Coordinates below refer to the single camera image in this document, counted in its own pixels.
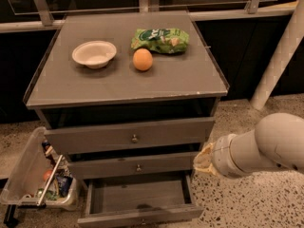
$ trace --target white bowl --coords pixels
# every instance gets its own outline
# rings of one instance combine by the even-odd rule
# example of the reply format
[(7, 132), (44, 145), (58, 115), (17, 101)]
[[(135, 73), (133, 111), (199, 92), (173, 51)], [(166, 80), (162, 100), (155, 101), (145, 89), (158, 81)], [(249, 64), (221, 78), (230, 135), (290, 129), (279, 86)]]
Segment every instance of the white bowl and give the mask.
[(89, 68), (100, 68), (107, 65), (116, 55), (116, 48), (113, 44), (104, 41), (86, 42), (73, 50), (73, 60)]

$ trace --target drawer knob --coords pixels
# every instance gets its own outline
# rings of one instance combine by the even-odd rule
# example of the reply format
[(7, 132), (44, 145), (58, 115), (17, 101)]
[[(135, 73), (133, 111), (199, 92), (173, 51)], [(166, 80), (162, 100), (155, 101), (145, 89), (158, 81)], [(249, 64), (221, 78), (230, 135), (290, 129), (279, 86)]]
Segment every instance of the drawer knob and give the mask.
[(139, 142), (139, 138), (137, 137), (136, 134), (133, 134), (133, 136), (132, 136), (132, 142), (133, 143), (138, 143)]
[(136, 171), (138, 171), (138, 172), (142, 171), (142, 167), (141, 167), (141, 165), (140, 165), (140, 164), (138, 164), (138, 165), (137, 165), (137, 167), (136, 167)]

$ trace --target green chip bag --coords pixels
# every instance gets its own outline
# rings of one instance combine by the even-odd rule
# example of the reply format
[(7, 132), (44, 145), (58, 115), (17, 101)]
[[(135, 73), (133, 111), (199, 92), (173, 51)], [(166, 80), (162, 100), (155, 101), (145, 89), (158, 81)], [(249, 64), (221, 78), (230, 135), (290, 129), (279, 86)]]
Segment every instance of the green chip bag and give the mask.
[(136, 29), (133, 49), (147, 48), (158, 53), (173, 54), (187, 50), (189, 35), (178, 28)]

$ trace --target dresser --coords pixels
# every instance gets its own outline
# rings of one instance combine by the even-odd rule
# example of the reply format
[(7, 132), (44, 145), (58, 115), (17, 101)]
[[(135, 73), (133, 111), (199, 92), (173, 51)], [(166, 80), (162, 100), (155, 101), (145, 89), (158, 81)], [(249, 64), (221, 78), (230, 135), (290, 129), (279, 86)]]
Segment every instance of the dresser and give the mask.
[[(136, 29), (178, 28), (185, 53), (153, 53), (153, 66), (132, 65)], [(77, 65), (87, 41), (115, 45), (100, 69)], [(27, 108), (68, 160), (87, 191), (81, 227), (119, 227), (198, 218), (191, 190), (194, 157), (208, 140), (228, 85), (186, 11), (71, 15), (28, 87)]]

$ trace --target white pole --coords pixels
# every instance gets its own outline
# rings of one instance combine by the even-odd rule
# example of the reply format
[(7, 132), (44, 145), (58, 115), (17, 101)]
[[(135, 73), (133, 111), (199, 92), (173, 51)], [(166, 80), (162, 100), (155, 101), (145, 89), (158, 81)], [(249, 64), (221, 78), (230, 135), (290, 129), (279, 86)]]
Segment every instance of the white pole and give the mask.
[(274, 90), (279, 78), (293, 57), (304, 35), (304, 0), (298, 0), (293, 16), (285, 28), (275, 53), (267, 66), (253, 98), (252, 107), (257, 110), (263, 108)]

